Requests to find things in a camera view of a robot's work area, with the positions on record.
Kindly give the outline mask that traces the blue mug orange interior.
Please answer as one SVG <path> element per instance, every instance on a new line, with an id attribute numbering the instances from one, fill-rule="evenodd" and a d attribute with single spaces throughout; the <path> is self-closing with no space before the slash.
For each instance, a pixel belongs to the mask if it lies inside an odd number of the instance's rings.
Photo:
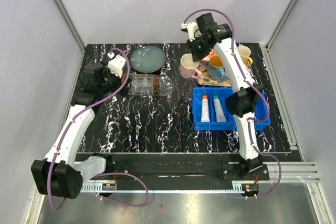
<path id="1" fill-rule="evenodd" d="M 223 82 L 225 80 L 226 76 L 224 65 L 218 55 L 210 57 L 207 74 L 212 80 L 216 80 L 218 82 Z"/>

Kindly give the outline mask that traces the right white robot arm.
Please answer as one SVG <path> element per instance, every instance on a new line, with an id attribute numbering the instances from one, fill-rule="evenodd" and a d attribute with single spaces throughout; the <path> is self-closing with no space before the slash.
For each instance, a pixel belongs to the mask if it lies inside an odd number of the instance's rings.
<path id="1" fill-rule="evenodd" d="M 233 94 L 226 98 L 225 105 L 237 125 L 242 158 L 238 171 L 241 178 L 250 180 L 263 166 L 254 134 L 255 106 L 263 86 L 257 84 L 246 69 L 238 53 L 231 25 L 219 25 L 211 13 L 205 13 L 197 17 L 194 23 L 183 23 L 181 29 L 188 32 L 187 45 L 193 61 L 204 59 L 214 50 L 229 75 Z"/>

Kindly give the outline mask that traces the aluminium rail frame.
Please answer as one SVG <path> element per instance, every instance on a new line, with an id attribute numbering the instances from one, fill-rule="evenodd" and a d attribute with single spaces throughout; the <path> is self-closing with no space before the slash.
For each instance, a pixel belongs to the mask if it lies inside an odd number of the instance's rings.
<path id="1" fill-rule="evenodd" d="M 270 179 L 258 182 L 259 195 L 244 199 L 245 182 L 230 190 L 152 191 L 138 177 L 96 178 L 75 200 L 53 211 L 39 197 L 30 215 L 35 223 L 334 223 L 314 163 L 306 162 L 286 108 L 272 60 L 262 45 L 249 43 L 255 60 L 253 76 L 265 88 L 271 124 L 257 133 L 259 148 L 280 160 L 266 158 Z M 238 154 L 234 131 L 193 128 L 195 80 L 179 74 L 184 44 L 158 44 L 166 63 L 158 72 L 174 83 L 170 95 L 114 97 L 101 106 L 79 144 L 75 162 L 93 154 L 219 153 Z"/>

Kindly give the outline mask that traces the floral serving tray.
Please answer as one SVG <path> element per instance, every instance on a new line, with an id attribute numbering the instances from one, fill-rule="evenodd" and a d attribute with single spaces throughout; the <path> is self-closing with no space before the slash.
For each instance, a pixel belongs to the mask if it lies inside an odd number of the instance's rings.
<path id="1" fill-rule="evenodd" d="M 218 86 L 218 87 L 231 87 L 231 84 L 228 82 L 226 78 L 223 82 L 218 82 L 216 80 L 212 80 L 207 74 L 207 67 L 209 61 L 201 60 L 199 63 L 199 69 L 201 71 L 201 76 L 198 79 L 198 84 L 203 86 Z"/>

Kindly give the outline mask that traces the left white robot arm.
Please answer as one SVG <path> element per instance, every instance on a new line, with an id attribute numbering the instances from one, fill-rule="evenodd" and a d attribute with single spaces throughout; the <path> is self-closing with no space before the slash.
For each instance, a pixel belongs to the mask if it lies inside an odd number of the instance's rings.
<path id="1" fill-rule="evenodd" d="M 83 183 L 96 177 L 109 179 L 114 168 L 112 157 L 93 154 L 75 164 L 85 132 L 108 94 L 126 92 L 130 87 L 129 63 L 123 56 L 84 67 L 79 90 L 75 92 L 67 120 L 50 151 L 34 160 L 31 172 L 42 195 L 75 199 Z"/>

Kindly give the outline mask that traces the orange cap toothpaste tube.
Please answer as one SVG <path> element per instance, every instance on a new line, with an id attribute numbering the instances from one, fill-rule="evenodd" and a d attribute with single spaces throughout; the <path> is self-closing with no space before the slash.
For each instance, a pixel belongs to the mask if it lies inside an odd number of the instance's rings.
<path id="1" fill-rule="evenodd" d="M 208 96 L 202 96 L 201 122 L 210 122 Z"/>

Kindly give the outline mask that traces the teal cap toothpaste tube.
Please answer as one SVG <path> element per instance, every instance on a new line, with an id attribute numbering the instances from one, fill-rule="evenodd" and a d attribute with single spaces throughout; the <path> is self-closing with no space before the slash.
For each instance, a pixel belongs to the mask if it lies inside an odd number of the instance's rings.
<path id="1" fill-rule="evenodd" d="M 217 95 L 213 96 L 213 104 L 215 108 L 216 121 L 217 122 L 227 122 L 221 102 Z"/>

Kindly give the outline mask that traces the clear acrylic tray wooden handles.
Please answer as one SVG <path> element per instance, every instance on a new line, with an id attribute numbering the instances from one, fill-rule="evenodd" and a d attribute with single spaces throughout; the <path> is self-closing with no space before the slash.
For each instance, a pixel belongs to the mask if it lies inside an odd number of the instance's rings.
<path id="1" fill-rule="evenodd" d="M 118 93 L 121 96 L 165 96 L 174 91 L 174 83 L 169 77 L 154 74 L 131 73 L 126 85 Z"/>

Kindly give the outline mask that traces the blue plastic bin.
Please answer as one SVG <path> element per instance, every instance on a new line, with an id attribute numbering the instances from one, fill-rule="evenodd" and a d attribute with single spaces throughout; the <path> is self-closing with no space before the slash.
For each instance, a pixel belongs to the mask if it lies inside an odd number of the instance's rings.
<path id="1" fill-rule="evenodd" d="M 195 130 L 205 131 L 237 131 L 237 125 L 233 116 L 229 113 L 225 105 L 225 99 L 232 95 L 234 92 L 229 87 L 196 87 L 193 89 L 192 96 L 192 113 L 193 113 L 193 128 Z M 202 99 L 206 95 L 208 98 L 208 113 L 209 122 L 202 122 Z M 217 95 L 222 106 L 222 110 L 226 122 L 217 122 L 215 106 L 213 103 L 213 96 Z M 265 103 L 259 97 L 255 106 L 255 117 L 263 120 L 267 115 L 267 108 Z M 270 125 L 270 119 L 266 122 L 254 122 L 255 131 L 263 131 L 263 129 Z"/>

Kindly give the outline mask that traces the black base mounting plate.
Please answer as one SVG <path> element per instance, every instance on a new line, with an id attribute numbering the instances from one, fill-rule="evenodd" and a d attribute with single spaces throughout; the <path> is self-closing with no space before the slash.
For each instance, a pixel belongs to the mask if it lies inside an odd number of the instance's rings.
<path id="1" fill-rule="evenodd" d="M 111 153 L 113 168 L 140 178 L 152 191 L 230 190 L 233 182 L 266 182 L 267 165 L 239 174 L 240 156 L 219 153 Z"/>

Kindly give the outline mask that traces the pink ceramic mug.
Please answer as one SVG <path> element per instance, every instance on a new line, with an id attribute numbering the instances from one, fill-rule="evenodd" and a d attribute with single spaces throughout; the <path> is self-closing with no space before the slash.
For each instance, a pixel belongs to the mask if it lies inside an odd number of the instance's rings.
<path id="1" fill-rule="evenodd" d="M 181 57 L 180 74 L 184 79 L 199 79 L 201 75 L 199 66 L 199 61 L 193 61 L 192 54 L 184 54 Z"/>

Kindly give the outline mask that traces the red patterned small bowl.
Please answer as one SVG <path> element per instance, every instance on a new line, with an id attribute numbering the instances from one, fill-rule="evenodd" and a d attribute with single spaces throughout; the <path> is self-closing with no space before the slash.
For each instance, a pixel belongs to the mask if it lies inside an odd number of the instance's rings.
<path id="1" fill-rule="evenodd" d="M 209 54 L 203 58 L 204 61 L 209 61 L 212 56 L 216 55 L 216 52 L 214 50 L 211 50 Z"/>

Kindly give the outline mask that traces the yellow mug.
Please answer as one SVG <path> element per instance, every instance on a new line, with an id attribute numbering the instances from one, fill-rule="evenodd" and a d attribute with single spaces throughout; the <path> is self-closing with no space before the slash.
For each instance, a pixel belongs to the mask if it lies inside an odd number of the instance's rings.
<path id="1" fill-rule="evenodd" d="M 238 53 L 246 66 L 251 66 L 253 64 L 253 59 L 251 56 L 251 50 L 247 46 L 240 45 L 237 47 Z"/>

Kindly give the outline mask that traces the teal ceramic plate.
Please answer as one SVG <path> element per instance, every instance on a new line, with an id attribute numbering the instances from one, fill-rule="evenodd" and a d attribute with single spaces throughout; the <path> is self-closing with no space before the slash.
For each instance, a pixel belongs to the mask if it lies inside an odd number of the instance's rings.
<path id="1" fill-rule="evenodd" d="M 164 66 L 165 62 L 165 53 L 156 46 L 140 47 L 130 57 L 132 68 L 140 73 L 156 72 Z"/>

